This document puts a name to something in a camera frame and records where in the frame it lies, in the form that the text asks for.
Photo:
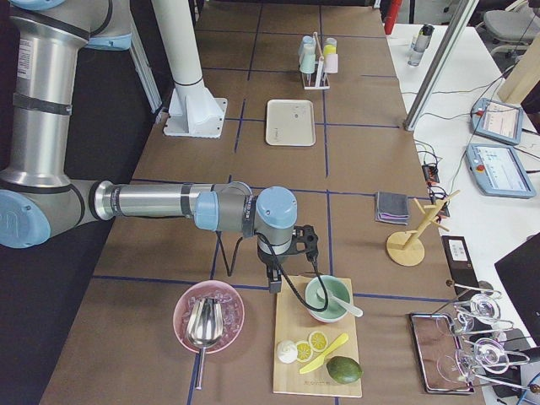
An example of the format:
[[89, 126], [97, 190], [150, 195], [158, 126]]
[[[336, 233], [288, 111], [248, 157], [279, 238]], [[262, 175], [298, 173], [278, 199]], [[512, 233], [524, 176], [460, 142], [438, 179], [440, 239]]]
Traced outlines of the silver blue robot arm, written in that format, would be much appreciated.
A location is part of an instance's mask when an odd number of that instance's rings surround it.
[[277, 293], [297, 239], [297, 201], [281, 186], [132, 184], [153, 125], [149, 76], [136, 69], [128, 1], [9, 1], [19, 35], [10, 151], [1, 165], [1, 243], [31, 248], [115, 218], [191, 219], [200, 230], [256, 238]]

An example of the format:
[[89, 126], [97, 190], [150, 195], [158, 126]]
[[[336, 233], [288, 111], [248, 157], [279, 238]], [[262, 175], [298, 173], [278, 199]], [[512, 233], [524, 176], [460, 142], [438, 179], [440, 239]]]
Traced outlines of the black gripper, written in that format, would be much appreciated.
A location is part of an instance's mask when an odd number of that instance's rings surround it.
[[282, 288], [282, 277], [281, 271], [278, 269], [278, 264], [282, 264], [288, 254], [282, 253], [273, 256], [271, 253], [266, 253], [260, 246], [258, 246], [257, 255], [267, 268], [269, 292], [271, 294], [280, 293]]

